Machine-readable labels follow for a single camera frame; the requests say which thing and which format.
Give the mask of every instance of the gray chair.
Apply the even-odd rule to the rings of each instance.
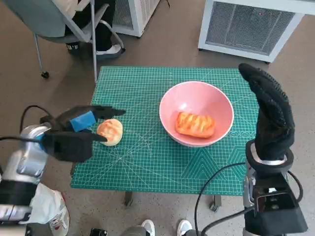
[[[77,5],[76,11],[82,11],[88,4],[91,4],[91,21],[83,29],[80,29],[74,21],[54,2],[54,0],[1,0],[8,8],[24,22],[24,24],[34,33],[34,40],[37,50],[37,57],[42,77],[48,78],[49,73],[43,69],[41,56],[38,47],[37,36],[55,43],[72,43],[72,42],[90,42],[93,43],[93,66],[94,81],[97,81],[96,70],[96,42],[95,28],[101,23],[106,25],[118,40],[123,51],[124,44],[118,35],[113,32],[110,25],[101,20],[101,17],[109,6],[105,4],[98,12],[95,13],[95,0],[81,0]],[[71,35],[64,35],[65,26],[68,26],[73,32]]]

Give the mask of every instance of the sneaker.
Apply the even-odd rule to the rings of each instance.
[[[78,55],[80,53],[80,46],[79,44],[66,44],[66,47],[68,49],[68,53],[71,55]]]
[[[60,213],[49,221],[49,227],[53,236],[66,236],[69,230],[69,212],[62,199]]]
[[[192,230],[191,223],[188,220],[181,220],[177,228],[177,236],[183,236],[189,230]]]
[[[96,51],[96,59],[117,58],[122,52],[123,50],[120,44],[115,44],[106,51]]]
[[[143,228],[146,229],[150,233],[150,236],[156,236],[156,230],[154,228],[154,224],[152,220],[145,220],[143,221],[142,225]]]

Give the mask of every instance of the green cutting mat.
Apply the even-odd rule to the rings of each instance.
[[[161,98],[183,81],[210,83],[233,104],[231,131],[209,147],[178,144],[159,120]],[[124,136],[115,147],[94,143],[93,157],[75,168],[74,188],[199,193],[219,168],[245,160],[245,143],[255,135],[258,111],[255,95],[238,70],[225,68],[102,67],[92,104],[126,109],[118,117]],[[99,123],[92,127],[94,132]],[[243,166],[224,170],[206,193],[242,195],[244,174]]]

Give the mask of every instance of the round bun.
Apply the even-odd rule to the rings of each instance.
[[[123,125],[117,119],[107,119],[98,126],[96,132],[107,138],[107,142],[101,142],[102,144],[114,146],[118,144],[123,137]]]

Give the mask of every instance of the bread roll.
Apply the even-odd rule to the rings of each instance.
[[[114,146],[118,144],[123,137],[123,125],[117,119],[107,119],[98,126],[96,132],[107,138],[107,142],[101,142],[102,144]]]
[[[215,121],[210,116],[198,116],[187,112],[179,112],[175,129],[181,134],[198,138],[209,138],[215,131]]]

